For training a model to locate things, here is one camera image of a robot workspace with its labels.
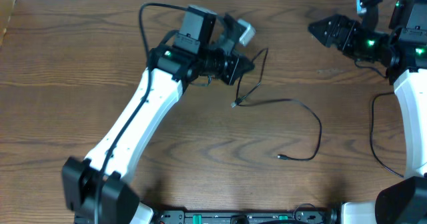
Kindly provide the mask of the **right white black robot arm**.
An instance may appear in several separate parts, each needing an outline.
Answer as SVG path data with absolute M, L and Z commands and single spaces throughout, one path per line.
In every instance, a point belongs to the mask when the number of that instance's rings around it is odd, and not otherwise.
M 406 142 L 403 181 L 376 200 L 342 204 L 341 223 L 426 222 L 426 0 L 396 0 L 391 33 L 376 31 L 382 0 L 356 0 L 362 21 L 333 15 L 308 31 L 325 47 L 354 61 L 379 62 L 397 96 Z

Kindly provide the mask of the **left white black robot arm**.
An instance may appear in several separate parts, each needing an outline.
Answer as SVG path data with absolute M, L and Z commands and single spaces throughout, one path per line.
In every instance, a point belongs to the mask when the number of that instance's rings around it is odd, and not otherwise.
M 84 159 L 65 162 L 65 204 L 76 223 L 151 223 L 155 211 L 130 185 L 161 120 L 197 78 L 233 85 L 254 68 L 236 51 L 236 45 L 247 45 L 254 37 L 250 23 L 197 5 L 183 13 L 179 29 L 145 49 L 141 81 L 113 127 Z

